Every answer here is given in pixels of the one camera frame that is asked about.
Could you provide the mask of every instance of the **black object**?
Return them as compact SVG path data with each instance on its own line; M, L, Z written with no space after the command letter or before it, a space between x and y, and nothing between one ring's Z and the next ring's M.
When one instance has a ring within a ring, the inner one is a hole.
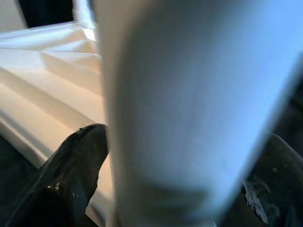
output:
M268 139L245 183L251 191L242 190L221 227L302 227L303 159L281 137Z
M0 219L12 212L9 206L35 173L37 169L0 136Z
M276 124L274 134L281 136L303 157L303 74Z
M70 135L39 169L5 226L95 227L85 210L107 155L105 125L90 125Z
M18 0L28 27L72 21L72 0Z

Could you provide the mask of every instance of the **white pipe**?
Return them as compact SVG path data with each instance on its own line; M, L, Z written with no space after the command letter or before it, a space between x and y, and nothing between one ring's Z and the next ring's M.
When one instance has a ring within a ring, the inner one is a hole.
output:
M98 2L119 217L201 226L233 198L292 87L303 1Z

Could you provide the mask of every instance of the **white shelf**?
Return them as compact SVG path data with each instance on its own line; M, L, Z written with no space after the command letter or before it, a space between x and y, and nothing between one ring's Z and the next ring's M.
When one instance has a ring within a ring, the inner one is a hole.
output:
M94 40L71 23L0 35L0 133L36 167L78 128L106 122ZM87 215L101 226L114 204L109 158L99 176Z

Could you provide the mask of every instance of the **white plastic surface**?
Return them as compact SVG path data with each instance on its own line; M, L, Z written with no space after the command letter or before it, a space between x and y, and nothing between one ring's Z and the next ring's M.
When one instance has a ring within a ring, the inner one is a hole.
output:
M228 207L294 86L303 2L96 2L119 218L200 226Z
M73 23L0 35L0 134L36 167L78 128L105 123L94 40ZM113 207L108 159L99 176L87 215L101 226Z

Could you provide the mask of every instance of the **paint speck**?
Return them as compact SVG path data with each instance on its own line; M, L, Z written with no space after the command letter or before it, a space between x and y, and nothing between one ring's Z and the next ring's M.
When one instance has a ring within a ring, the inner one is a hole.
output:
M61 182L57 182L56 184L55 184L55 190L59 190L59 185L61 184Z

